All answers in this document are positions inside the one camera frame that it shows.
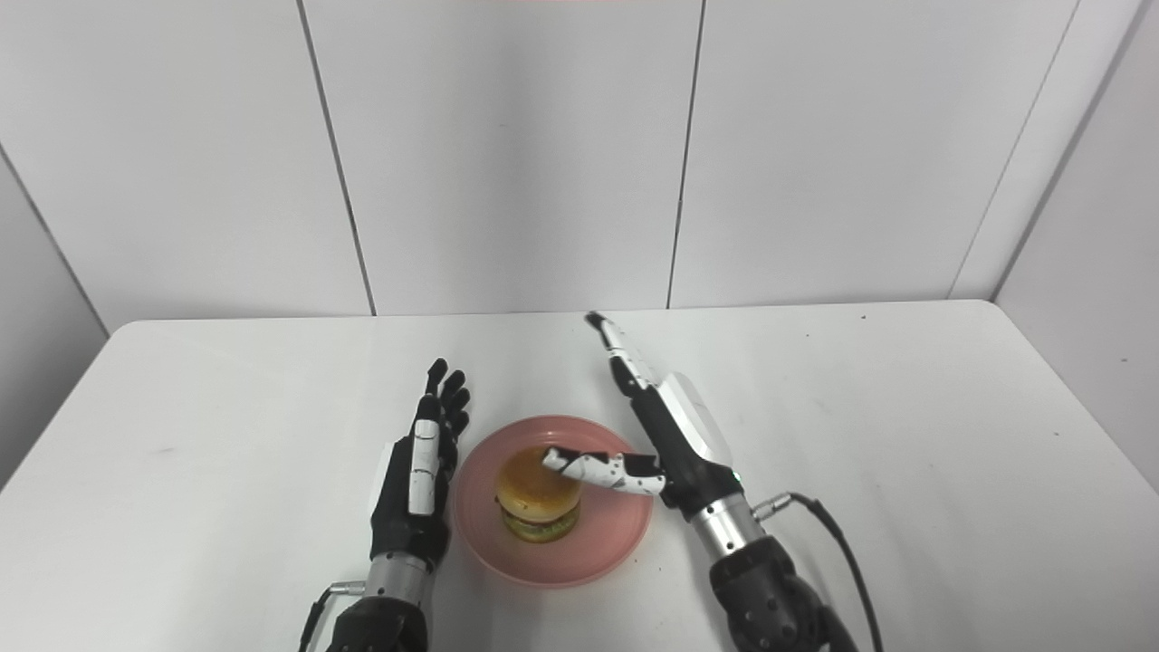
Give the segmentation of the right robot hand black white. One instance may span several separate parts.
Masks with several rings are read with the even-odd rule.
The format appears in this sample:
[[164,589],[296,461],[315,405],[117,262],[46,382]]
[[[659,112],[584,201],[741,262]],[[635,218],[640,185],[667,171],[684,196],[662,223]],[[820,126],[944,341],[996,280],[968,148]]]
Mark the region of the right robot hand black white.
[[620,327],[600,312],[585,314],[599,334],[619,391],[629,401],[651,455],[551,446],[540,464],[561,477],[606,490],[657,496],[688,523],[744,503],[744,491],[720,428],[688,378],[658,378]]

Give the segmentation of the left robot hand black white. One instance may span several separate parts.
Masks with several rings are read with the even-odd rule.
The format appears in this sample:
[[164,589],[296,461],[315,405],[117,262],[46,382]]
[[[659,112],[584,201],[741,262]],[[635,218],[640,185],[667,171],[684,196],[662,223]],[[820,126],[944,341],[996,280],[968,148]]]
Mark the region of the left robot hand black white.
[[447,554],[445,510],[458,469],[459,440],[469,424],[469,389],[460,369],[439,358],[408,433],[389,450],[388,470],[371,515],[372,561],[409,554],[435,572]]

